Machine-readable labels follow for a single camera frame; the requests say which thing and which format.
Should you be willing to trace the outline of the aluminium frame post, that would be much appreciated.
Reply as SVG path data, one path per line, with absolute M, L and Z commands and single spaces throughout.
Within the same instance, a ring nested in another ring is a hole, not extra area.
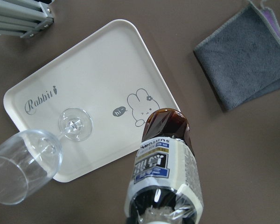
M 53 22 L 49 4 L 41 0 L 0 0 L 0 35 L 30 38 Z

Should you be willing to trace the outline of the clear wine glass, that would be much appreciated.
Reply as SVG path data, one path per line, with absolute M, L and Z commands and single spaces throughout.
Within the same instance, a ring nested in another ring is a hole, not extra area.
M 15 205 L 47 184 L 63 161 L 62 138 L 87 139 L 93 127 L 90 115 L 70 107 L 59 118 L 60 133 L 29 129 L 0 145 L 0 203 Z

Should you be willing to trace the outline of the grey folded cloth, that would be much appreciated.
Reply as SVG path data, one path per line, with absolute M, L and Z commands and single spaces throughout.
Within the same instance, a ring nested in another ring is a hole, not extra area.
M 249 3 L 194 54 L 225 110 L 280 89 L 280 27 L 268 7 Z

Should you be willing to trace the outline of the cream rabbit tray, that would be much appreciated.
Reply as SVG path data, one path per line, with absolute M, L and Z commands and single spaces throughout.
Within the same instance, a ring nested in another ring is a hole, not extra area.
M 160 108 L 178 105 L 136 27 L 113 20 L 5 93 L 6 112 L 20 130 L 60 133 L 69 107 L 89 113 L 86 140 L 62 139 L 54 179 L 70 182 L 138 149 L 144 124 Z

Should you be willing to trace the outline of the tea bottle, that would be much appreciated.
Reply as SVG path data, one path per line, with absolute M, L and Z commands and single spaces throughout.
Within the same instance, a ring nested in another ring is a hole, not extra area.
M 128 185 L 128 224 L 197 224 L 203 197 L 186 117 L 175 109 L 152 113 Z

